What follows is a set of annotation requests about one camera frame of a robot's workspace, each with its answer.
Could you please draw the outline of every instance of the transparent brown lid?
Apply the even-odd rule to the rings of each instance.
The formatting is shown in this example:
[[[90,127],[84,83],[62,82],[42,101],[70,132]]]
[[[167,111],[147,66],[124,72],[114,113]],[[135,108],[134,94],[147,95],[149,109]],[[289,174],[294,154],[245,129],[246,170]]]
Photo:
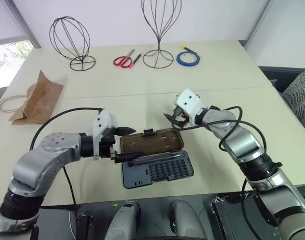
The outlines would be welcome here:
[[[179,131],[170,128],[145,130],[144,133],[123,136],[120,139],[121,153],[143,152],[145,156],[179,151],[184,141]]]

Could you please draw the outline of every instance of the black wire frame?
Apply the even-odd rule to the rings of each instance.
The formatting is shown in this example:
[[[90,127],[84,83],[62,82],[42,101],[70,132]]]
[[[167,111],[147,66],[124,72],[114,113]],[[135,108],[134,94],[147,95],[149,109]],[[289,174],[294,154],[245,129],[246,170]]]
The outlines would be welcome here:
[[[66,46],[61,41],[61,39],[59,38],[59,36],[56,32],[56,27],[58,26],[59,23],[62,25],[62,27],[66,33],[66,36],[72,46],[72,49],[73,49],[72,51],[70,51],[68,49],[68,46]],[[72,25],[83,37],[82,53],[80,53],[78,51],[78,49],[74,43],[74,40],[72,39],[72,36],[68,31],[66,24]],[[49,38],[50,38],[50,43],[53,46],[53,48],[56,50],[56,52],[59,53],[60,55],[62,55],[64,58],[71,61],[70,68],[72,70],[82,72],[82,71],[92,69],[95,66],[96,59],[92,56],[89,56],[89,51],[90,51],[90,46],[91,46],[91,39],[90,39],[89,32],[87,31],[87,29],[85,28],[85,26],[82,23],[80,23],[73,17],[64,16],[61,18],[57,18],[50,27]],[[72,57],[69,55],[63,54],[60,47],[63,47],[64,49],[66,49],[66,51],[68,51],[72,55]]]
[[[182,12],[183,1],[182,0],[171,0],[171,1],[170,0],[164,0],[163,11],[162,11],[162,19],[161,19],[160,26],[158,26],[158,21],[157,21],[158,0],[154,0],[154,1],[153,0],[147,0],[147,2],[150,2],[150,10],[151,10],[151,14],[152,14],[152,18],[153,18],[153,22],[154,22],[154,27],[155,28],[149,22],[149,20],[147,18],[147,14],[145,12],[146,0],[141,0],[141,10],[142,10],[143,17],[144,17],[146,23],[152,29],[154,35],[157,38],[158,49],[151,50],[151,51],[147,52],[143,56],[142,60],[143,60],[144,64],[146,66],[150,67],[150,68],[153,68],[153,69],[164,69],[164,68],[167,68],[167,67],[169,67],[170,65],[173,64],[174,56],[170,52],[161,49],[161,42],[162,42],[162,39],[164,38],[164,36],[166,35],[166,33],[172,28],[172,26],[178,20],[180,14]],[[167,5],[166,3],[172,3],[172,14],[169,17],[169,19],[167,20],[167,22],[164,24],[165,11],[166,11],[166,5]],[[162,58],[164,60],[166,60],[165,62],[168,61],[169,63],[164,64],[162,66],[159,66],[158,62],[160,60],[160,56],[162,56]],[[154,57],[155,58],[154,64],[148,63],[148,58],[150,58],[150,57]]]

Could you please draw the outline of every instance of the white wall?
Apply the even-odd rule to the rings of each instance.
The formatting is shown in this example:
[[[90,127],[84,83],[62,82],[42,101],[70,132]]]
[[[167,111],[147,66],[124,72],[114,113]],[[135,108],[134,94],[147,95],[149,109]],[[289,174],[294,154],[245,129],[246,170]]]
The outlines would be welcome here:
[[[275,0],[248,53],[259,66],[305,68],[305,0]]]
[[[0,0],[0,40],[25,36],[5,3]]]
[[[164,42],[246,40],[266,1],[183,0],[181,15]],[[52,47],[49,29],[56,18],[64,16],[85,25],[92,46],[156,43],[144,20],[140,0],[14,2],[43,48]]]

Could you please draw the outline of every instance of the wire hat stand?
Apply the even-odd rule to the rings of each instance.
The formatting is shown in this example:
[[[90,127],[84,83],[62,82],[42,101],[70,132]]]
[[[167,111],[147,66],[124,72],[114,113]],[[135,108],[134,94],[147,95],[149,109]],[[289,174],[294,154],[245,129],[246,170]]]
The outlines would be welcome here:
[[[70,60],[70,68],[77,72],[87,71],[96,65],[89,56],[91,39],[84,25],[70,16],[57,18],[50,27],[49,38],[57,53]],[[83,42],[82,52],[75,42]]]
[[[164,69],[173,64],[174,56],[169,51],[161,49],[161,42],[178,20],[182,6],[182,0],[141,0],[144,19],[152,29],[158,43],[158,49],[151,50],[143,56],[142,60],[146,66]]]

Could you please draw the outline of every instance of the scissors handle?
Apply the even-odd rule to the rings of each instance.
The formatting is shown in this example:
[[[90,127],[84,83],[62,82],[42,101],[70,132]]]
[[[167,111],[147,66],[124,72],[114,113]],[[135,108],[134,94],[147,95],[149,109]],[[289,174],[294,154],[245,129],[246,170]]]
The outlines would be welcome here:
[[[113,61],[113,64],[115,66],[120,66],[123,69],[129,68],[132,63],[133,63],[133,60],[129,56],[121,56],[121,57],[116,58]]]

